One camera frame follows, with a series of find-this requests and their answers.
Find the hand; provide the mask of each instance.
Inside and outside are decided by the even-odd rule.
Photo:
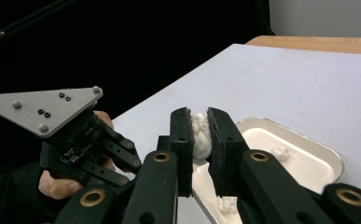
[[[93,111],[104,123],[111,128],[114,128],[113,122],[107,113],[104,111]],[[108,157],[103,157],[102,166],[112,171],[116,171],[113,160]],[[71,179],[54,179],[50,176],[49,171],[43,171],[40,176],[38,189],[46,196],[56,200],[64,199],[75,194],[78,190],[83,188],[81,183]]]

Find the metal tray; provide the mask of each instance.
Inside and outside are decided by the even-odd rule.
[[[340,155],[306,136],[260,117],[243,119],[236,126],[251,149],[271,153],[274,147],[285,147],[288,158],[281,164],[304,188],[321,193],[326,184],[339,182],[343,177],[344,166]],[[194,164],[194,198],[213,223],[242,223],[238,212],[225,213],[219,207],[208,168],[207,162]]]

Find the white debris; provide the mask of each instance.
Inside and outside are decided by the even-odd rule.
[[[218,207],[224,213],[236,213],[238,211],[236,206],[237,197],[218,197]]]
[[[287,147],[273,147],[271,149],[271,154],[278,161],[286,161],[289,157],[288,148]]]

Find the gray metal plate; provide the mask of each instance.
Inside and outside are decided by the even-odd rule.
[[[102,96],[102,89],[96,86],[85,89],[3,93],[0,94],[0,116],[42,138],[47,138],[86,108],[94,106]]]

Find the black curtain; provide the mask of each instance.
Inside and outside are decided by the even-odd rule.
[[[229,45],[273,35],[265,0],[0,0],[3,30],[0,93],[99,86],[95,108],[112,118]],[[0,163],[39,150],[39,139],[0,118]]]

